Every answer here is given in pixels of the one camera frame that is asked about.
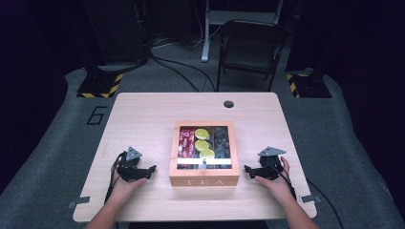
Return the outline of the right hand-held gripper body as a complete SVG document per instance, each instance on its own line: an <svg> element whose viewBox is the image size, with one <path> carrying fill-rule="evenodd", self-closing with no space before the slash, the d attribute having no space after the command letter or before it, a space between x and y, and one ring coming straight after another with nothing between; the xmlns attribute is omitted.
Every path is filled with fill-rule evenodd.
<svg viewBox="0 0 405 229"><path fill-rule="evenodd" d="M264 170L264 178L274 180L283 172L283 166L281 165L279 155L285 153L286 151L284 150L267 146L258 154L260 157L259 163Z"/></svg>

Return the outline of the black stand base hazard stripes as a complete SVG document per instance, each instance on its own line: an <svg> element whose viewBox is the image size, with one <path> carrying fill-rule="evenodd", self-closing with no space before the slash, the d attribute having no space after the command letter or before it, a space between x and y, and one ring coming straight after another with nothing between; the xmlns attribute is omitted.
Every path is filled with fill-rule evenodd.
<svg viewBox="0 0 405 229"><path fill-rule="evenodd" d="M331 98L330 91L323 80L322 71L312 70L310 73L288 73L287 80L294 97L299 98Z"/></svg>
<svg viewBox="0 0 405 229"><path fill-rule="evenodd" d="M122 79L120 71L104 71L97 65L85 67L86 77L76 91L77 97L112 97Z"/></svg>

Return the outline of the white desk frame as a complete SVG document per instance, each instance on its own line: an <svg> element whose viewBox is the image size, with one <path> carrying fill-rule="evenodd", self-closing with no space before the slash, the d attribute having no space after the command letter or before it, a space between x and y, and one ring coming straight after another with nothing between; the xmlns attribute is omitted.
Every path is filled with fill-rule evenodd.
<svg viewBox="0 0 405 229"><path fill-rule="evenodd" d="M275 11L251 11L251 10L212 10L210 9L210 0L205 0L204 9L204 38L202 47L201 61L207 62L210 51L210 26L223 25L225 22L233 19L253 20L259 22L267 22L277 24L280 19L281 10L284 5L284 0L276 0L277 7Z"/></svg>

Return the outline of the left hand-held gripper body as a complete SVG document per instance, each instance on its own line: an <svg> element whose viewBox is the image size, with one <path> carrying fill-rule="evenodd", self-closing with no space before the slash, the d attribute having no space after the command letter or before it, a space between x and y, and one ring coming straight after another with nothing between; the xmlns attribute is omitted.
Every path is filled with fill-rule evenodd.
<svg viewBox="0 0 405 229"><path fill-rule="evenodd" d="M140 179L138 164L142 153L129 147L118 157L117 173L127 182Z"/></svg>

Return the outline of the black folding chair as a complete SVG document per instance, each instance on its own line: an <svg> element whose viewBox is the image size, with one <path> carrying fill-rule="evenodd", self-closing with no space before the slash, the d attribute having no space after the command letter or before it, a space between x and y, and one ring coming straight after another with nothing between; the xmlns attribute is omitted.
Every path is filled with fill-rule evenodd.
<svg viewBox="0 0 405 229"><path fill-rule="evenodd" d="M287 32L278 24L241 19L225 22L220 33L216 91L225 71L234 70L263 74L269 92L287 40Z"/></svg>

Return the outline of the grey floor mat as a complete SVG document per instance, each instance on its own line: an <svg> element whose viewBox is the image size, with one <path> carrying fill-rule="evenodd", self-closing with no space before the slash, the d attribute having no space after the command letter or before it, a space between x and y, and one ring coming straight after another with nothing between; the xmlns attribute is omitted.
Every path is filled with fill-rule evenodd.
<svg viewBox="0 0 405 229"><path fill-rule="evenodd" d="M87 122L109 99L75 95L83 71L67 75L68 95L51 127L0 195L0 229L81 229L70 201L81 192L104 126ZM321 196L316 223L321 229L405 229L393 191L373 167L352 129L342 91L326 80L330 99L292 96L284 73L276 76L278 94L309 187Z"/></svg>

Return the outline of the black equipment cabinet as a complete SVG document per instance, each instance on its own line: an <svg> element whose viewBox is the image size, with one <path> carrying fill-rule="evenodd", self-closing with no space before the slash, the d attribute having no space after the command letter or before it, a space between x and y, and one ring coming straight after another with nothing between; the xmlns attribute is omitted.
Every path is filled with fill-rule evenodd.
<svg viewBox="0 0 405 229"><path fill-rule="evenodd" d="M144 0L84 0L106 63L143 65L150 51Z"/></svg>

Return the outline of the person's right hand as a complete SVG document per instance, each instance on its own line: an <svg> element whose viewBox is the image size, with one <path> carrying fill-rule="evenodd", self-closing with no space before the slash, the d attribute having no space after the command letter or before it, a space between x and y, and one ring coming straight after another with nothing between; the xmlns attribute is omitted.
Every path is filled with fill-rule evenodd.
<svg viewBox="0 0 405 229"><path fill-rule="evenodd" d="M263 177L255 177L254 179L261 185L266 187L271 195L279 203L279 199L285 196L292 195L291 184L289 179L289 164L288 161L282 156L281 161L283 163L283 172L274 180L268 180Z"/></svg>

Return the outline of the person's left hand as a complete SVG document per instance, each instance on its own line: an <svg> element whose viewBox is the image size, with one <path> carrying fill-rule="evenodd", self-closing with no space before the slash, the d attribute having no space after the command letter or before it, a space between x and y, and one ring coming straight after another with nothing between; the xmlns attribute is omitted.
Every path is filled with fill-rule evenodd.
<svg viewBox="0 0 405 229"><path fill-rule="evenodd" d="M142 186L147 178L141 178L136 181L125 181L117 172L117 166L113 165L112 169L114 170L113 180L111 183L111 194L109 200L114 201L127 201L135 191Z"/></svg>

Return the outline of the wooden tea box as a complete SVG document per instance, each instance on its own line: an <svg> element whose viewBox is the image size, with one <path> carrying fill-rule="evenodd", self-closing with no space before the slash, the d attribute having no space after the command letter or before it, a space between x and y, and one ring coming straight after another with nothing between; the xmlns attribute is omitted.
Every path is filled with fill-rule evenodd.
<svg viewBox="0 0 405 229"><path fill-rule="evenodd" d="M180 129L206 129L210 138L206 141L214 151L214 129L226 127L229 137L230 158L200 158L195 148L193 158L178 157ZM240 166L233 123L230 121L179 121L174 127L172 153L169 168L173 187L192 186L236 186L240 177Z"/></svg>

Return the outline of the pile of dark tea packets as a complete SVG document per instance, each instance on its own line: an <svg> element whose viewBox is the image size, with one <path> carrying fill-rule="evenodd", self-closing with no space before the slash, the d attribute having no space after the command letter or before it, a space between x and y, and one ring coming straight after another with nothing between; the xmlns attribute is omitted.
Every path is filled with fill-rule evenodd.
<svg viewBox="0 0 405 229"><path fill-rule="evenodd" d="M230 158L229 137L226 127L214 129L214 152L215 158Z"/></svg>

